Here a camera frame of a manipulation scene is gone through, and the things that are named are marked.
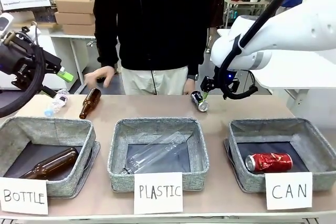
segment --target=black soda can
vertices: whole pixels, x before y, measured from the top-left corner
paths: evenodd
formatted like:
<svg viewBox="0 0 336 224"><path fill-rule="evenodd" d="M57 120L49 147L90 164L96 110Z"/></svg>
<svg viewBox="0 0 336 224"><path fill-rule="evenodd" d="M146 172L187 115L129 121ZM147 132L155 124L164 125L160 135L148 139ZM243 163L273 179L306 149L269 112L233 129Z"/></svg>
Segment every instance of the black soda can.
<svg viewBox="0 0 336 224"><path fill-rule="evenodd" d="M190 97L199 111L206 112L209 109L209 103L204 100L201 92L195 90Z"/></svg>

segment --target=plastic bottle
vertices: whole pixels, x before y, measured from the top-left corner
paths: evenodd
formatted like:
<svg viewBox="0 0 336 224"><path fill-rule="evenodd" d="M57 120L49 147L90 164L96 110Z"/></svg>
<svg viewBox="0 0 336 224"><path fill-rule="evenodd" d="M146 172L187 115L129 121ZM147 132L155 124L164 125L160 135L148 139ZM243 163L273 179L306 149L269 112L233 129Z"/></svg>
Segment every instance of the plastic bottle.
<svg viewBox="0 0 336 224"><path fill-rule="evenodd" d="M53 98L51 105L44 111L45 116L54 116L60 109L65 106L68 101L69 92L66 89L61 89Z"/></svg>
<svg viewBox="0 0 336 224"><path fill-rule="evenodd" d="M168 153L179 153L178 145L185 142L185 137L180 132L172 135L163 135L154 142L141 148L136 154L126 160L125 168L120 172L122 175L139 173L145 167L161 160Z"/></svg>
<svg viewBox="0 0 336 224"><path fill-rule="evenodd" d="M62 151L38 163L32 170L25 173L20 178L51 179L59 173L67 170L71 165L74 165L78 155L79 154L76 148L68 148L65 151Z"/></svg>
<svg viewBox="0 0 336 224"><path fill-rule="evenodd" d="M100 97L101 91L99 89L91 89L83 101L83 108L79 114L79 118L86 119L88 114L97 107Z"/></svg>

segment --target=paper sign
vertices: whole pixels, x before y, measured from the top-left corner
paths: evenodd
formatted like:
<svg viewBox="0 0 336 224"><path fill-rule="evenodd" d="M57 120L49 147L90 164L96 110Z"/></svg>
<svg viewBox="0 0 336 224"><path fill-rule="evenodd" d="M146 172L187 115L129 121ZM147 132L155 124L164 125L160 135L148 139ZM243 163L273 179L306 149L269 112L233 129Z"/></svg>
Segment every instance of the paper sign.
<svg viewBox="0 0 336 224"><path fill-rule="evenodd" d="M5 212L47 215L47 181L0 178L0 203Z"/></svg>
<svg viewBox="0 0 336 224"><path fill-rule="evenodd" d="M134 214L183 212L182 173L134 176Z"/></svg>
<svg viewBox="0 0 336 224"><path fill-rule="evenodd" d="M312 173L267 173L268 210L312 207Z"/></svg>

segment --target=stack of boxes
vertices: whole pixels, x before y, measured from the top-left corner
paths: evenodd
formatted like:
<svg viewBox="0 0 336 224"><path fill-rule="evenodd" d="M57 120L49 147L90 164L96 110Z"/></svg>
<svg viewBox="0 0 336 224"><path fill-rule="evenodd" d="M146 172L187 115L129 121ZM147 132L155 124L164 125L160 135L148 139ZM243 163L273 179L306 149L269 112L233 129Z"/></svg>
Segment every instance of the stack of boxes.
<svg viewBox="0 0 336 224"><path fill-rule="evenodd" d="M56 21L68 35L94 35L95 0L56 0Z"/></svg>

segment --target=brown glass bottle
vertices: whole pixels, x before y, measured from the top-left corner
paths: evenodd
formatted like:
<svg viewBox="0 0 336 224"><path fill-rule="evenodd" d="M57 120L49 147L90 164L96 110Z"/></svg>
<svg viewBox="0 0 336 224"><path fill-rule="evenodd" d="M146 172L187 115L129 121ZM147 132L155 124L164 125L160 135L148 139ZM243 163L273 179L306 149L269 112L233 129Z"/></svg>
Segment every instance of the brown glass bottle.
<svg viewBox="0 0 336 224"><path fill-rule="evenodd" d="M83 101L83 109L79 114L79 118L86 119L88 114L97 107L100 97L101 92L99 89L91 89L90 93Z"/></svg>
<svg viewBox="0 0 336 224"><path fill-rule="evenodd" d="M71 147L34 166L32 170L20 178L26 179L51 179L59 173L74 165L78 158L76 148Z"/></svg>

